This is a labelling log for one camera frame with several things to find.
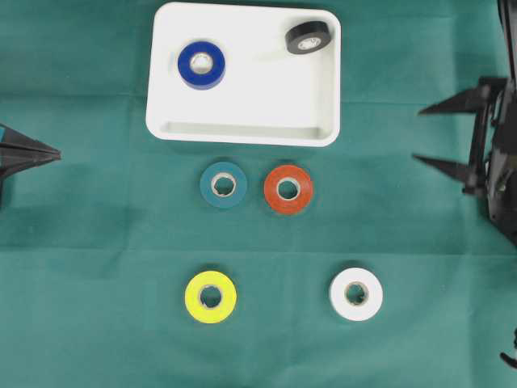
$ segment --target black tape roll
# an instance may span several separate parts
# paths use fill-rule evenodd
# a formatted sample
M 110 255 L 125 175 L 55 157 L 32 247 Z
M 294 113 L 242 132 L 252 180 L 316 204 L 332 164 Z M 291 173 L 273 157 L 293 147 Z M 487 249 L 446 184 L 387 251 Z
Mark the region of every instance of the black tape roll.
M 323 49 L 331 41 L 325 22 L 298 24 L 285 34 L 288 51 L 293 54 L 308 54 Z

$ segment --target electrical tape roll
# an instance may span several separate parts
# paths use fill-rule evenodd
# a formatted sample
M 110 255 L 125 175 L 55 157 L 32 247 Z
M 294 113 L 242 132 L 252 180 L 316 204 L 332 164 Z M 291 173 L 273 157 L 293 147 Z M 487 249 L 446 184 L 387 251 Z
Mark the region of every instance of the electrical tape roll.
M 221 293 L 221 301 L 215 307 L 207 307 L 201 301 L 201 293 L 215 287 Z M 185 288 L 185 306 L 188 313 L 201 323 L 219 323 L 227 319 L 237 304 L 237 290 L 233 282 L 217 271 L 205 271 L 194 276 Z
M 198 58 L 206 65 L 201 70 L 194 67 Z M 179 54 L 178 70 L 188 86 L 197 90 L 211 89 L 225 74 L 225 56 L 215 44 L 200 40 L 190 43 Z
M 285 34 L 285 43 L 292 54 L 309 54 L 323 49 L 332 40 L 325 22 L 299 24 Z
M 296 186 L 297 194 L 291 199 L 280 195 L 280 185 L 291 182 Z M 293 215 L 303 210 L 313 199 L 314 186 L 309 174 L 292 164 L 286 164 L 274 169 L 264 182 L 264 197 L 266 202 L 277 213 Z
M 347 298 L 347 291 L 352 285 L 358 285 L 364 291 L 361 303 L 352 303 Z M 348 268 L 340 272 L 333 280 L 329 290 L 330 303 L 334 310 L 345 319 L 364 321 L 379 311 L 383 301 L 383 291 L 379 280 L 371 272 L 362 268 Z
M 228 194 L 220 194 L 216 190 L 218 179 L 232 181 L 233 189 Z M 230 162 L 217 162 L 208 167 L 201 175 L 201 196 L 212 206 L 217 208 L 232 208 L 240 203 L 248 189 L 246 175 L 239 166 Z

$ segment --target tape roll center hole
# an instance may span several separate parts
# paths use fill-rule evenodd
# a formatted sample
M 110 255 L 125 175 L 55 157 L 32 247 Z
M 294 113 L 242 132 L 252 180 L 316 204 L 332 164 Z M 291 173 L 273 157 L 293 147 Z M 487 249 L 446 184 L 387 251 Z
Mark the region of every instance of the tape roll center hole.
M 300 195 L 300 183 L 294 178 L 283 178 L 278 182 L 276 191 L 283 200 L 295 200 Z
M 231 196 L 236 187 L 237 181 L 227 172 L 221 172 L 212 178 L 212 191 L 216 196 Z
M 215 309 L 223 298 L 221 291 L 215 285 L 203 287 L 200 293 L 200 302 L 207 309 Z
M 353 306 L 361 306 L 368 299 L 368 288 L 359 282 L 350 283 L 345 290 L 345 299 Z
M 316 48 L 317 46 L 319 46 L 320 44 L 322 43 L 322 40 L 316 36 L 312 36 L 310 38 L 305 38 L 303 39 L 299 44 L 298 44 L 298 49 L 300 50 L 310 50 L 310 49 L 314 49 Z
M 213 59 L 208 53 L 196 53 L 191 58 L 190 67 L 199 75 L 209 73 L 213 68 Z

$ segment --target blue tape roll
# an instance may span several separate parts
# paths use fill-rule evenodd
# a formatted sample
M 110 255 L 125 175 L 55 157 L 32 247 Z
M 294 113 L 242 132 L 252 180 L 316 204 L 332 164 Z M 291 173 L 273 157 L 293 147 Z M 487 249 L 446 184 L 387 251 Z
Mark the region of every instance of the blue tape roll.
M 212 58 L 212 68 L 205 74 L 198 74 L 191 68 L 192 57 L 199 53 L 206 53 Z M 179 54 L 178 70 L 188 86 L 199 90 L 210 89 L 225 75 L 225 56 L 216 45 L 210 42 L 190 43 Z
M 233 182 L 233 190 L 227 196 L 216 194 L 215 183 L 219 178 Z M 231 208 L 242 201 L 248 189 L 248 180 L 241 168 L 230 162 L 212 164 L 201 175 L 200 190 L 203 198 L 217 208 Z

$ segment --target teal tape roll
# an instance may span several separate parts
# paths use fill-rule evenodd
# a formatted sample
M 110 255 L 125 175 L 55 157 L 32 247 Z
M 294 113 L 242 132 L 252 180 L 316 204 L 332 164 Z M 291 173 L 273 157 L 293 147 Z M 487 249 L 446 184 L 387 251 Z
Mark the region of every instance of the teal tape roll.
M 232 191 L 222 195 L 216 190 L 219 179 L 229 179 L 233 183 Z M 203 198 L 217 208 L 232 208 L 244 199 L 248 189 L 248 181 L 239 166 L 230 162 L 212 164 L 201 175 L 200 191 Z

